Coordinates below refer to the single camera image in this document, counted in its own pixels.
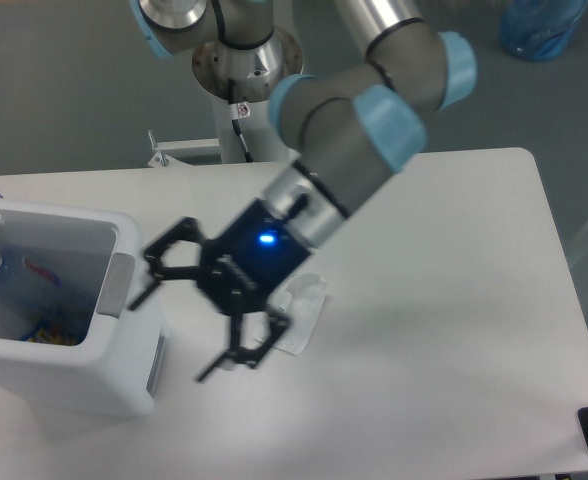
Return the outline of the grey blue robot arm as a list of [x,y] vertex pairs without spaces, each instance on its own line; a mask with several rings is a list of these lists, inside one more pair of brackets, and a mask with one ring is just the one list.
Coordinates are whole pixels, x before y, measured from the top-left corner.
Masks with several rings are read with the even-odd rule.
[[211,47],[231,104],[266,100],[298,156],[217,237],[186,217],[147,246],[150,288],[192,280],[229,320],[214,368],[256,368],[290,328],[270,295],[426,143],[423,114],[473,90],[470,44],[437,33],[412,1],[344,1],[364,61],[328,79],[286,71],[269,1],[134,1],[150,49],[167,57]]

